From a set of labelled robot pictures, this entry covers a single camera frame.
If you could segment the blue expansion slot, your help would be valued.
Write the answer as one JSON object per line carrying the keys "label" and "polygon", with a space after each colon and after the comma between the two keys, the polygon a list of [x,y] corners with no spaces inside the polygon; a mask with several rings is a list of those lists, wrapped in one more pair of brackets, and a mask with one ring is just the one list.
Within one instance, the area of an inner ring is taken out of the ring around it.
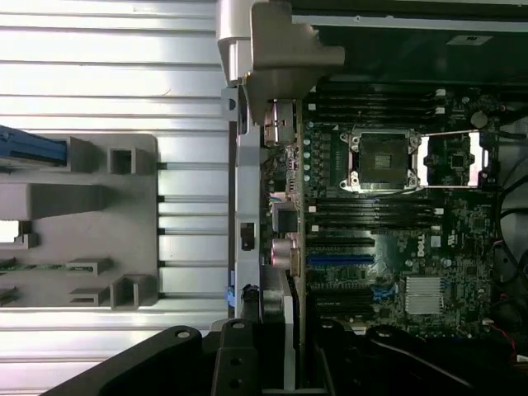
{"label": "blue expansion slot", "polygon": [[308,266],[371,266],[375,263],[372,255],[310,255]]}

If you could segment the silver chipset heat sink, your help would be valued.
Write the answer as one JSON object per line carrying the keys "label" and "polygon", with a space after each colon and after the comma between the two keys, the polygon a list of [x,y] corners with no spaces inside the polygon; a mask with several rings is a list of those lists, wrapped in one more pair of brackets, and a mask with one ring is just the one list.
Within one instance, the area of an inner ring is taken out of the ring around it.
{"label": "silver chipset heat sink", "polygon": [[408,276],[405,280],[405,312],[412,315],[441,314],[442,281],[437,276]]}

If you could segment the black expansion slot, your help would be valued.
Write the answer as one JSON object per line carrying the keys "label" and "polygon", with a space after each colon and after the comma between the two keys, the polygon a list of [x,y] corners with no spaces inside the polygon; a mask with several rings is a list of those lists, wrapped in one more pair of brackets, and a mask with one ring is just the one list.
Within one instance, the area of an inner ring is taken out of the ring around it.
{"label": "black expansion slot", "polygon": [[305,242],[308,248],[372,248],[375,240],[367,237],[315,237]]}

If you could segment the grey parts rack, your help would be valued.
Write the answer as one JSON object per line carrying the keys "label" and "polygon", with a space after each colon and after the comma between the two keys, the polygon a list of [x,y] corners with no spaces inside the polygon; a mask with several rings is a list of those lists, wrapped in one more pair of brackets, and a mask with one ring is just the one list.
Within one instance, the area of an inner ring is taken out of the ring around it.
{"label": "grey parts rack", "polygon": [[64,167],[0,172],[0,261],[90,266],[0,272],[0,308],[137,309],[158,297],[158,145],[148,134],[59,134]]}

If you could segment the green RAM stick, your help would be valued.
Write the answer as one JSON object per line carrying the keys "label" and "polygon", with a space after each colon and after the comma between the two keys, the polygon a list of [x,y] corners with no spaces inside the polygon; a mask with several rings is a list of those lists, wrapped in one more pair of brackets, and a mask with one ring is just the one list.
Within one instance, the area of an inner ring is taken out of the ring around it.
{"label": "green RAM stick", "polygon": [[92,274],[94,269],[90,266],[69,265],[69,264],[27,264],[20,263],[15,259],[1,260],[0,272],[21,272],[21,271],[66,271]]}

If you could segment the open grey PC case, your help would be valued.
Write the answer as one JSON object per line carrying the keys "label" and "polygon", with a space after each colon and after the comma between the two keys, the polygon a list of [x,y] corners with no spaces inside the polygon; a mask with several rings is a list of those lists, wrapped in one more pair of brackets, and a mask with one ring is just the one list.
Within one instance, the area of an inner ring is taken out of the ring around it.
{"label": "open grey PC case", "polygon": [[[229,313],[257,286],[261,396],[331,396],[293,278],[261,245],[267,131],[292,138],[285,108],[324,81],[528,86],[528,0],[219,0],[217,41],[229,122]],[[528,115],[506,125],[495,280],[474,345],[478,396],[528,396]]]}

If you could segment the CPU socket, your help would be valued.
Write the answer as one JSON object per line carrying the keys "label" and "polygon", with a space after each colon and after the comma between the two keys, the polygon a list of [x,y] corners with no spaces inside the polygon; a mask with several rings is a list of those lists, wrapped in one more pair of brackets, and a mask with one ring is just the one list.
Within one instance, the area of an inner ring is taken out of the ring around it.
{"label": "CPU socket", "polygon": [[410,193],[420,184],[417,172],[420,134],[412,130],[350,130],[340,134],[347,146],[342,190],[362,195]]}

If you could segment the metal socket cover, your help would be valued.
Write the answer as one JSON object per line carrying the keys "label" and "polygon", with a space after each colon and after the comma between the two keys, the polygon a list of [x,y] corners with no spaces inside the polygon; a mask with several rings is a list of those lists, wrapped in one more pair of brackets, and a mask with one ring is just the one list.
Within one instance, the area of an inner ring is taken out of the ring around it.
{"label": "metal socket cover", "polygon": [[419,186],[428,189],[481,189],[489,181],[497,136],[480,130],[423,134],[416,153]]}

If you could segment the silver CPU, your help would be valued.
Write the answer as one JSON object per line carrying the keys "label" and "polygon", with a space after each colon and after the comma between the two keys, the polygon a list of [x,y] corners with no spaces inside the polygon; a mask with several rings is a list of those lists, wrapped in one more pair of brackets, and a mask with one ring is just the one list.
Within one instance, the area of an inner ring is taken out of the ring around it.
{"label": "silver CPU", "polygon": [[0,220],[0,243],[14,243],[20,235],[20,223],[15,220]]}

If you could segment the hard disk with blue carrier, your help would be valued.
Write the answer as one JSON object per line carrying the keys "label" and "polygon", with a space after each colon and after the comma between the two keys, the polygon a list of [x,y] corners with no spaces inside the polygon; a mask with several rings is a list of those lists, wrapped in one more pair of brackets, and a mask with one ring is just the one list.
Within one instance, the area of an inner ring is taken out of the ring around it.
{"label": "hard disk with blue carrier", "polygon": [[64,167],[68,145],[0,125],[0,172],[24,167]]}

